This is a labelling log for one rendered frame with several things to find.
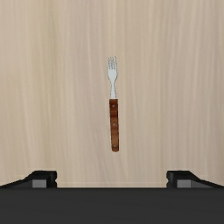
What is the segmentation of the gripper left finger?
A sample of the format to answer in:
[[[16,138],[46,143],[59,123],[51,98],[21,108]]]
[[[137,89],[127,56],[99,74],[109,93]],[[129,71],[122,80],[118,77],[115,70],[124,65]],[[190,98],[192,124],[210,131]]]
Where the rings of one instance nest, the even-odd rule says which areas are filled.
[[[24,179],[0,185],[0,188],[56,188],[56,179],[56,171],[33,171]]]

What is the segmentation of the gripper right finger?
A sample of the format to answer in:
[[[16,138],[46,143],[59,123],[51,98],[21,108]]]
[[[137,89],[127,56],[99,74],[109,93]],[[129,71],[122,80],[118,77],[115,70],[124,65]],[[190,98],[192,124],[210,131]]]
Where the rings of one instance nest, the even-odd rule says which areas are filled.
[[[166,178],[167,188],[222,188],[222,185],[200,179],[190,171],[168,171]]]

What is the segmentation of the wooden-handled silver fork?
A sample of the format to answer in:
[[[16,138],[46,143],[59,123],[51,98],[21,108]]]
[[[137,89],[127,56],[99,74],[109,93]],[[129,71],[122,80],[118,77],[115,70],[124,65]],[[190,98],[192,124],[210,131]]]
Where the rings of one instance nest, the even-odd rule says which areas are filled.
[[[113,152],[119,151],[119,122],[118,122],[118,99],[116,97],[116,79],[118,76],[116,56],[108,58],[107,75],[110,81],[110,134],[111,149]]]

